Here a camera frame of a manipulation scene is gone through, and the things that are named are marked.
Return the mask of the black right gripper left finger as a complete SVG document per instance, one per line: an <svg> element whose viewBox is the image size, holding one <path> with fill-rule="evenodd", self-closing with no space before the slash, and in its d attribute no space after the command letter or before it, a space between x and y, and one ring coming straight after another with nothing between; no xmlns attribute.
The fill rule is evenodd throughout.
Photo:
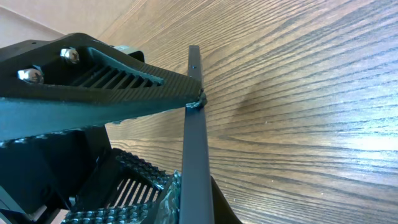
<svg viewBox="0 0 398 224"><path fill-rule="evenodd" d="M168 175L137 156L112 149L95 168L64 223L178 223L181 174Z"/></svg>

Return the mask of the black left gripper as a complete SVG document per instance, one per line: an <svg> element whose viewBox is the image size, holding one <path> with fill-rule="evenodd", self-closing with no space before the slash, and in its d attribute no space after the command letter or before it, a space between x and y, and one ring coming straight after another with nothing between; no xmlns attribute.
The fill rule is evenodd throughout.
<svg viewBox="0 0 398 224"><path fill-rule="evenodd" d="M104 126L1 143L1 220L38 223L71 208L110 149Z"/></svg>

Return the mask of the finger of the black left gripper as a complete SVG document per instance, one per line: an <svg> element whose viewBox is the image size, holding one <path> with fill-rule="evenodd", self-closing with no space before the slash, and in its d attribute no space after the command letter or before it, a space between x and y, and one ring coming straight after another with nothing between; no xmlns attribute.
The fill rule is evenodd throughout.
<svg viewBox="0 0 398 224"><path fill-rule="evenodd" d="M1 140L102 126L198 105L201 81L74 33L1 49Z"/></svg>

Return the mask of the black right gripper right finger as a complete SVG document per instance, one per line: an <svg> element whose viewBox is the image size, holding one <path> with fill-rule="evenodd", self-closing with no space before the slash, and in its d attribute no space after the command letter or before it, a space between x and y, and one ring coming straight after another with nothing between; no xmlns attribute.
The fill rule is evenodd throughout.
<svg viewBox="0 0 398 224"><path fill-rule="evenodd" d="M229 206L213 177L211 177L211 189L215 224L242 224Z"/></svg>

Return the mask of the blue Galaxy smartphone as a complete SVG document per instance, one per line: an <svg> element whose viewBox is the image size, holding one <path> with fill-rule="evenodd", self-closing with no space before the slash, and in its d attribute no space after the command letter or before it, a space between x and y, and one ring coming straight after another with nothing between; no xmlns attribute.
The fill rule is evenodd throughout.
<svg viewBox="0 0 398 224"><path fill-rule="evenodd" d="M188 76L199 82L198 99L185 108L180 223L215 222L200 48L189 46Z"/></svg>

